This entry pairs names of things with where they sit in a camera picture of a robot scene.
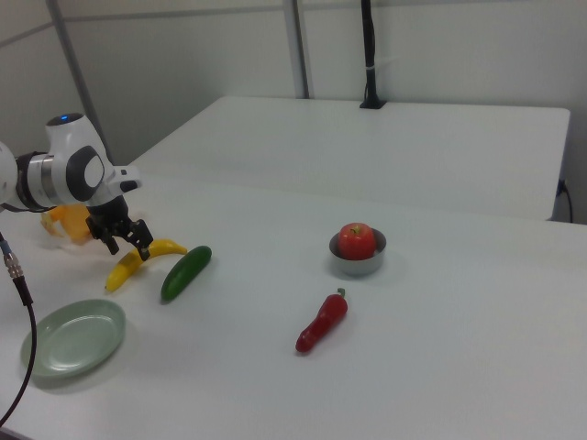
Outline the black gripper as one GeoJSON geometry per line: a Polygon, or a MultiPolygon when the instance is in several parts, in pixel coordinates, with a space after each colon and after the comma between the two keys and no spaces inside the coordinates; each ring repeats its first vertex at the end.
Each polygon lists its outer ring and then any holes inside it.
{"type": "Polygon", "coordinates": [[[88,206],[88,212],[86,224],[92,238],[105,244],[111,255],[119,251],[114,237],[123,237],[136,249],[142,261],[150,258],[153,236],[142,219],[132,221],[129,218],[123,195],[101,205],[88,206]]]}

